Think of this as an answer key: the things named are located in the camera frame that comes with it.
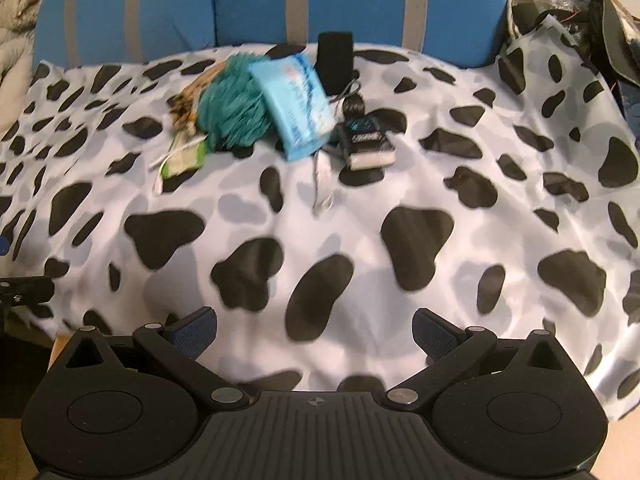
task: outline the blue cushion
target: blue cushion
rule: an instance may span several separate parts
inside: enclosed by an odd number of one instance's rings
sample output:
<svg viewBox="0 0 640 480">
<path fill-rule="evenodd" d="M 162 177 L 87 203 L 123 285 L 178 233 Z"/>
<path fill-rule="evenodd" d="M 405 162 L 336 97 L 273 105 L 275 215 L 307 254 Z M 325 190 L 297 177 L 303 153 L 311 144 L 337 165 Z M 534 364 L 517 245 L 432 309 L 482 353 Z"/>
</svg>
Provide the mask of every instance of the blue cushion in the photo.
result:
<svg viewBox="0 0 640 480">
<path fill-rule="evenodd" d="M 214 0 L 219 44 L 286 40 L 285 0 Z M 308 0 L 308 41 L 350 30 L 355 41 L 400 45 L 404 0 Z M 497 53 L 506 0 L 428 0 L 422 51 L 458 66 L 481 66 Z"/>
<path fill-rule="evenodd" d="M 126 0 L 43 0 L 34 66 L 142 62 L 216 44 L 212 0 L 139 1 L 126 12 Z"/>
</svg>

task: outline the blue plastic package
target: blue plastic package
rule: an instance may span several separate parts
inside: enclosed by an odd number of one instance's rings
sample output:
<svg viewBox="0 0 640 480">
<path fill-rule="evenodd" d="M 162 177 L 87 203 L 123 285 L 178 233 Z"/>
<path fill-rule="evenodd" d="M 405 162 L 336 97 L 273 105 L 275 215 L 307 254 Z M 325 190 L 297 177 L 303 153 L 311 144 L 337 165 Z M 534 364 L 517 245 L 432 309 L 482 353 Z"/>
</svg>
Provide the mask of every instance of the blue plastic package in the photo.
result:
<svg viewBox="0 0 640 480">
<path fill-rule="evenodd" d="M 336 125 L 318 74 L 304 54 L 258 61 L 249 70 L 262 89 L 288 161 L 319 150 Z"/>
</svg>

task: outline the silver screw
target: silver screw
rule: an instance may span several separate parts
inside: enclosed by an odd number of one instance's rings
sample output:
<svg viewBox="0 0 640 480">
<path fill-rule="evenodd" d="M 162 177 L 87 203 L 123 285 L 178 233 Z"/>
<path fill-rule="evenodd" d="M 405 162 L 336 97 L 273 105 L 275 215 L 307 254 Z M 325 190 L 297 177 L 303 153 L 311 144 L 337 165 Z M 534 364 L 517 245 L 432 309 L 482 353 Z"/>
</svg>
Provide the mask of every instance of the silver screw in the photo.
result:
<svg viewBox="0 0 640 480">
<path fill-rule="evenodd" d="M 242 399 L 242 392 L 237 388 L 218 388 L 212 391 L 211 399 L 220 404 L 233 404 Z"/>
<path fill-rule="evenodd" d="M 386 396 L 397 404 L 411 404 L 418 400 L 418 393 L 409 388 L 394 388 Z"/>
</svg>

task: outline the ribbed black surface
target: ribbed black surface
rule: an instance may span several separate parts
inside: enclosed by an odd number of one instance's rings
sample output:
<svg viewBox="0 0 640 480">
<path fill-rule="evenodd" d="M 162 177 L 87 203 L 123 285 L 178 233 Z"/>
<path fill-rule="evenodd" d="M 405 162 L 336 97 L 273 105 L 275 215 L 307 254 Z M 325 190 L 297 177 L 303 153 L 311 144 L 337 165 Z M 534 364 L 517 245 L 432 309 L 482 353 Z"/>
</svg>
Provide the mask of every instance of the ribbed black surface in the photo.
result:
<svg viewBox="0 0 640 480">
<path fill-rule="evenodd" d="M 309 403 L 316 398 L 324 402 Z M 212 416 L 186 453 L 139 478 L 508 480 L 449 455 L 418 415 L 385 410 L 368 393 L 309 392 L 266 392 L 250 408 Z"/>
</svg>

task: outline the blue round object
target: blue round object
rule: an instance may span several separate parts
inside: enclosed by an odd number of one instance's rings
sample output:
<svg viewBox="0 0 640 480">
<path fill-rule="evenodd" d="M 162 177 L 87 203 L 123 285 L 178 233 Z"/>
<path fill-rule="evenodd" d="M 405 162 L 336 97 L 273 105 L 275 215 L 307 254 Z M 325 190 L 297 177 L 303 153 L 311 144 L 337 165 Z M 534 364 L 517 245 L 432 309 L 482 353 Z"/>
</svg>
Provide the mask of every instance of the blue round object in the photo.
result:
<svg viewBox="0 0 640 480">
<path fill-rule="evenodd" d="M 9 253 L 9 249 L 11 249 L 11 244 L 9 240 L 5 237 L 0 236 L 0 256 L 5 256 Z"/>
<path fill-rule="evenodd" d="M 200 96 L 196 125 L 207 134 L 210 151 L 251 146 L 273 125 L 262 90 L 248 70 L 251 63 L 267 59 L 251 53 L 230 56 Z"/>
</svg>

